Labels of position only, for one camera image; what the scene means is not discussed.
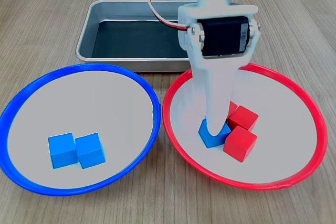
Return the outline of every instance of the cube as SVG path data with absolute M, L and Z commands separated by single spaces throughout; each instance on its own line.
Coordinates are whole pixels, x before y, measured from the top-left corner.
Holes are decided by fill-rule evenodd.
M 203 140 L 205 146 L 207 148 L 212 148 L 225 144 L 225 140 L 227 136 L 229 136 L 229 134 L 231 133 L 231 130 L 225 123 L 220 133 L 217 136 L 212 136 L 208 131 L 207 121 L 206 119 L 204 119 L 201 123 L 201 126 L 199 127 L 198 133 Z
M 76 146 L 78 159 L 83 169 L 105 162 L 98 133 L 77 138 Z
M 227 118 L 229 118 L 233 114 L 233 112 L 236 111 L 237 108 L 238 108 L 238 105 L 236 103 L 230 101 L 229 113 L 227 115 Z
M 75 139 L 72 133 L 48 138 L 52 167 L 54 169 L 78 162 Z
M 227 124 L 231 131 L 233 131 L 237 126 L 240 126 L 248 131 L 252 131 L 258 117 L 259 116 L 256 113 L 248 110 L 243 106 L 239 106 L 229 117 Z
M 237 126 L 226 138 L 223 151 L 236 160 L 243 162 L 251 153 L 256 140 L 257 136 L 255 134 Z

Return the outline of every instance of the wooden table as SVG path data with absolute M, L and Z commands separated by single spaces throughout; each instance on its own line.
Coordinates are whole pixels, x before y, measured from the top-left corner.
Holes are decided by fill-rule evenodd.
M 0 110 L 38 77 L 80 63 L 75 47 L 96 0 L 0 0 Z M 46 197 L 0 172 L 0 223 L 336 223 L 336 0 L 247 0 L 260 11 L 253 62 L 300 84 L 329 130 L 319 169 L 280 191 L 217 183 L 187 164 L 161 128 L 149 155 L 116 183 L 86 195 Z M 144 74 L 160 101 L 177 74 Z

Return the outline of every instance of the robotic arm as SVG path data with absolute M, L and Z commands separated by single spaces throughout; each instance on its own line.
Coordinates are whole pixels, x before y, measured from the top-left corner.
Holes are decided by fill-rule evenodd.
M 179 8 L 178 39 L 187 51 L 193 80 L 206 95 L 208 130 L 215 136 L 225 124 L 237 70 L 247 65 L 260 37 L 260 26 L 252 18 L 258 7 L 231 3 L 231 0 L 198 0 Z

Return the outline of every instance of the screw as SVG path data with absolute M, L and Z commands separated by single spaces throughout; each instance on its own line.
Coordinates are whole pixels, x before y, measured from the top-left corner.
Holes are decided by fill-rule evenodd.
M 204 41 L 205 41 L 205 36 L 204 36 L 204 34 L 202 34 L 202 35 L 199 36 L 199 41 L 200 41 L 201 43 L 204 43 Z

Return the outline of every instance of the red cube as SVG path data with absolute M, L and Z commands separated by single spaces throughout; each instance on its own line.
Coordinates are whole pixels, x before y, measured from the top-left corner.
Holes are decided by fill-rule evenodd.
M 233 112 L 236 111 L 237 108 L 238 108 L 238 105 L 230 101 L 229 114 L 227 115 L 227 118 L 229 118 L 233 114 Z
M 226 138 L 223 151 L 243 162 L 256 144 L 257 136 L 248 130 L 237 126 Z
M 243 106 L 239 106 L 227 120 L 227 125 L 233 131 L 235 127 L 240 126 L 248 131 L 252 131 L 258 115 Z

